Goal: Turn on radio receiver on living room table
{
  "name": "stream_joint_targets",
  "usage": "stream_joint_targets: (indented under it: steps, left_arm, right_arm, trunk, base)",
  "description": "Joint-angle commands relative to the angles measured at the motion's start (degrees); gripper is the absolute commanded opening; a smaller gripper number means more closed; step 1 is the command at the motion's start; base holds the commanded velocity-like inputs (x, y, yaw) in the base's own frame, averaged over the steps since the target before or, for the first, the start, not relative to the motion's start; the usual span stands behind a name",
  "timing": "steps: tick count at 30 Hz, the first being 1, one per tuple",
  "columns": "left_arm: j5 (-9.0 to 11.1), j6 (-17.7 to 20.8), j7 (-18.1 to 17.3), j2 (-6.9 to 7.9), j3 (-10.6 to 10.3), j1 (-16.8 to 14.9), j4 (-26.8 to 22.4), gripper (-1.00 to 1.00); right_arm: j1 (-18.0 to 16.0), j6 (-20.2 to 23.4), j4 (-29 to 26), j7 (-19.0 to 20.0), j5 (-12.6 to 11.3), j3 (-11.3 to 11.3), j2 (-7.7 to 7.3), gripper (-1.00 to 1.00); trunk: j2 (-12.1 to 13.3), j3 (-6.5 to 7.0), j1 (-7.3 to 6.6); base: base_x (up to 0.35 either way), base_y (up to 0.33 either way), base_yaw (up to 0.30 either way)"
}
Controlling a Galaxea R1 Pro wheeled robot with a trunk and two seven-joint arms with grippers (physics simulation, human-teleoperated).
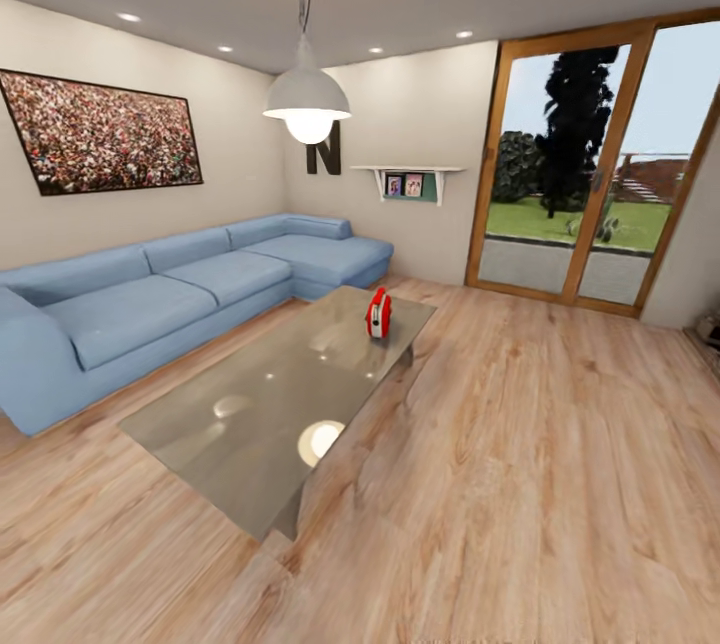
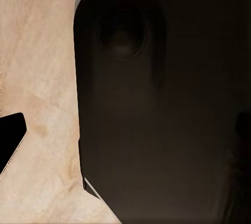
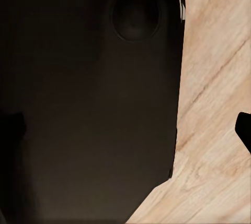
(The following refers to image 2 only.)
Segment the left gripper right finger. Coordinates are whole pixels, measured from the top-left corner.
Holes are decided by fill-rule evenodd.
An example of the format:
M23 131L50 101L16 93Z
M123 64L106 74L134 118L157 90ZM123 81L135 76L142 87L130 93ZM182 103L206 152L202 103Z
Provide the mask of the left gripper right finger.
M251 153L251 114L245 112L238 114L235 131Z

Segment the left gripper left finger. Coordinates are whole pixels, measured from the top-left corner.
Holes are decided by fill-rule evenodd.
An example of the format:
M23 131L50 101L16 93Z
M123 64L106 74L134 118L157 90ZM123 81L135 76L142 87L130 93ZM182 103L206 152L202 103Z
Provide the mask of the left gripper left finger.
M21 112L0 118L0 174L26 132L26 122Z

